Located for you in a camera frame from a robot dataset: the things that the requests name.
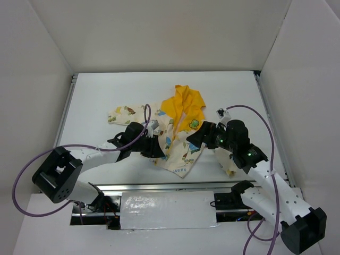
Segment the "yellow cream printed kids jacket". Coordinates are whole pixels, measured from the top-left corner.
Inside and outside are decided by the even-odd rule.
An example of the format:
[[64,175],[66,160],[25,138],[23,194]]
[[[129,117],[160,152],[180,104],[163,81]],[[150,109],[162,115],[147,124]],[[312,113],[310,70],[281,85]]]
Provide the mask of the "yellow cream printed kids jacket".
[[[205,145],[199,147],[186,139],[197,131],[205,120],[205,102],[199,91],[189,86],[175,86],[175,95],[161,103],[151,104],[151,121],[158,121],[154,134],[165,156],[155,160],[155,165],[184,178],[192,169]],[[128,125],[131,122],[145,123],[144,105],[122,105],[108,112],[108,123]],[[229,158],[230,153],[213,149],[220,168],[229,177],[236,173],[236,165]]]

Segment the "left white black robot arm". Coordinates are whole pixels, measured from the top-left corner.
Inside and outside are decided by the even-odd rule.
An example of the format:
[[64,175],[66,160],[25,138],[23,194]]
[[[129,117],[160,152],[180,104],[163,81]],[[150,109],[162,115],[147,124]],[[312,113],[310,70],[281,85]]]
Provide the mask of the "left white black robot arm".
[[159,124],[152,120],[147,127],[130,123],[124,132],[97,149],[52,150],[32,177],[32,182],[53,202],[78,201],[93,212],[100,211],[111,199],[96,185],[79,181],[79,175],[95,167],[120,162],[138,152],[147,158],[162,158],[164,153],[154,134]]

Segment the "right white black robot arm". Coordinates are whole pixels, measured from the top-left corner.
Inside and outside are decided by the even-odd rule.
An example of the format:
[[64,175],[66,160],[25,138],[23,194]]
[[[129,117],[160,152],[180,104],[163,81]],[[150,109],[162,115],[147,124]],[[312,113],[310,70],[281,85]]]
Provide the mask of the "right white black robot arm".
[[257,211],[280,231],[283,243],[293,254],[301,254],[324,238],[326,213],[320,207],[312,208],[270,168],[267,156],[250,142],[242,121],[203,122],[187,140],[196,147],[205,144],[208,149],[222,148],[231,153],[235,165],[261,187],[258,190],[247,181],[237,184],[232,204]]

